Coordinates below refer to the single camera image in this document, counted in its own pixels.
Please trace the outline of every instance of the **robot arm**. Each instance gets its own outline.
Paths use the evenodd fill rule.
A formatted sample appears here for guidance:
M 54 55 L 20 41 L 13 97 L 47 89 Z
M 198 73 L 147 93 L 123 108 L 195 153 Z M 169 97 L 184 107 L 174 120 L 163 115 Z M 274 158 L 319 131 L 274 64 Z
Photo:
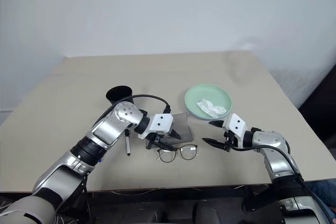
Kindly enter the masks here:
M 205 142 L 230 151 L 254 150 L 264 156 L 264 163 L 272 184 L 255 196 L 248 195 L 244 201 L 246 211 L 255 211 L 274 201 L 278 201 L 283 215 L 282 223 L 330 223 L 324 208 L 316 196 L 304 184 L 299 169 L 290 155 L 285 138 L 277 132 L 264 132 L 258 128 L 247 129 L 246 123 L 237 114 L 231 114 L 224 121 L 209 124 L 222 127 L 225 143 L 210 138 Z
M 151 144 L 173 151 L 173 146 L 160 141 L 164 134 L 179 138 L 172 125 L 171 114 L 148 118 L 134 104 L 118 103 L 37 180 L 31 196 L 14 202 L 0 214 L 0 223 L 51 223 L 60 206 L 82 192 L 84 178 L 125 129 L 133 129 L 140 139 L 147 138 Z

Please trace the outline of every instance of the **jeans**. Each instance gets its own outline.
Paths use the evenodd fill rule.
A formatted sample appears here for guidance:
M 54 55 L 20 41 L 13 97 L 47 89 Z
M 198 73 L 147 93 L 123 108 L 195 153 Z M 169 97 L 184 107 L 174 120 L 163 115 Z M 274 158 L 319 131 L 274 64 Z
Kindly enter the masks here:
M 331 218 L 336 214 L 329 208 L 336 208 L 336 179 L 306 182 L 307 186 L 320 199 Z

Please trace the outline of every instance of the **glasses lens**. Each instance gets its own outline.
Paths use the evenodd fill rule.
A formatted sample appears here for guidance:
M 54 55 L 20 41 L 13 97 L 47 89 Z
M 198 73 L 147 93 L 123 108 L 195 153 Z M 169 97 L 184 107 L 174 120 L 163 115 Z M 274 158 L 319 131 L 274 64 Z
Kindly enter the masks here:
M 176 152 L 171 152 L 171 151 L 167 151 L 167 150 L 160 150 L 159 151 L 159 156 L 160 156 L 160 159 L 163 162 L 169 163 L 169 162 L 171 162 L 175 159 Z
M 191 160 L 196 156 L 197 146 L 193 144 L 184 145 L 181 149 L 181 156 L 186 160 Z

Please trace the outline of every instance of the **green plate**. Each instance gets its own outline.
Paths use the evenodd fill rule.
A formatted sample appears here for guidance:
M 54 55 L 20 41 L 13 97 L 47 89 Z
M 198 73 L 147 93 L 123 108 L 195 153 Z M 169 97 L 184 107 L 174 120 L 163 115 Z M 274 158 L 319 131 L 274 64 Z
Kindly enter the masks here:
M 211 103 L 215 106 L 224 107 L 226 109 L 226 113 L 218 118 L 211 117 L 198 107 L 197 103 L 202 99 L 211 101 Z M 184 102 L 191 114 L 203 120 L 217 120 L 223 118 L 230 113 L 232 108 L 230 96 L 223 89 L 209 84 L 199 84 L 190 88 L 184 96 Z

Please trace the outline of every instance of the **glasses frame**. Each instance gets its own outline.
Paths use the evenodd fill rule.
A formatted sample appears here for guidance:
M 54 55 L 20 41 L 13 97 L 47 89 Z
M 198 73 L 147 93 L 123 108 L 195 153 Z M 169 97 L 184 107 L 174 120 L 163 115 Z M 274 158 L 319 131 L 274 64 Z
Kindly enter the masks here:
M 188 146 L 188 145 L 191 145 L 191 146 L 193 146 L 193 147 L 196 148 L 195 156 L 194 156 L 193 158 L 189 158 L 189 159 L 184 158 L 183 155 L 182 155 L 182 153 L 181 153 L 181 149 L 182 149 L 183 147 Z M 160 149 L 158 149 L 157 152 L 158 152 L 158 154 L 159 154 L 159 158 L 160 158 L 160 160 L 161 160 L 162 162 L 164 162 L 164 163 L 170 163 L 170 162 L 173 162 L 173 161 L 175 160 L 175 158 L 176 158 L 176 153 L 177 153 L 178 150 L 180 151 L 180 156 L 181 156 L 184 160 L 193 160 L 193 159 L 196 157 L 196 155 L 197 155 L 197 147 L 198 147 L 198 146 L 197 146 L 196 144 L 185 144 L 185 145 L 181 146 L 181 147 L 178 148 L 177 150 L 173 151 L 173 152 L 175 152 L 175 156 L 174 156 L 174 158 L 173 158 L 171 161 L 169 161 L 169 162 L 164 161 L 164 160 L 162 160 L 162 158 L 161 158 L 160 151 L 161 151 L 161 150 L 164 150 L 164 149 L 160 148 Z

